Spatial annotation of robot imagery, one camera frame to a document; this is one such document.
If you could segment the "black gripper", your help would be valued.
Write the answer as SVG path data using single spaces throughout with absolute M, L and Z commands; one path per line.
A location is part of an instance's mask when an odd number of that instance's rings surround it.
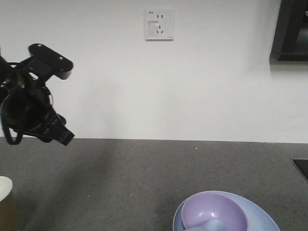
M 75 135 L 66 128 L 66 119 L 54 110 L 50 95 L 46 82 L 30 69 L 2 69 L 0 123 L 4 137 L 13 139 L 14 131 L 17 140 L 28 135 L 67 146 Z

